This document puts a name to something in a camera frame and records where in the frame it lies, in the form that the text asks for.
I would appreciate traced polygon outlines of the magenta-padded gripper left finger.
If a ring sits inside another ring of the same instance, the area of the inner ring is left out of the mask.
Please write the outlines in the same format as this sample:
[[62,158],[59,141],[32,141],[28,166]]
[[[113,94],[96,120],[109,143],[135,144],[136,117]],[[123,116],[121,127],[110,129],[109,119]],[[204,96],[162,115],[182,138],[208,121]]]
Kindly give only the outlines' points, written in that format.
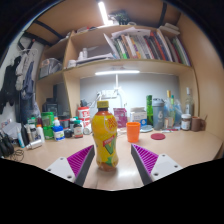
[[94,146],[90,145],[68,158],[58,158],[47,168],[47,171],[76,185],[82,186],[94,155]]

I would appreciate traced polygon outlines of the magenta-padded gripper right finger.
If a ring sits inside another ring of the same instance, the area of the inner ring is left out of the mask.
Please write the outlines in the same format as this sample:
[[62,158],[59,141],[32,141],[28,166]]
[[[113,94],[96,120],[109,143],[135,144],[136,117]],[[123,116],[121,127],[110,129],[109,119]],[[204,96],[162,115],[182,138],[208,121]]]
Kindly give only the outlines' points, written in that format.
[[131,155],[135,161],[143,185],[148,185],[182,169],[167,154],[157,155],[136,144],[131,145]]

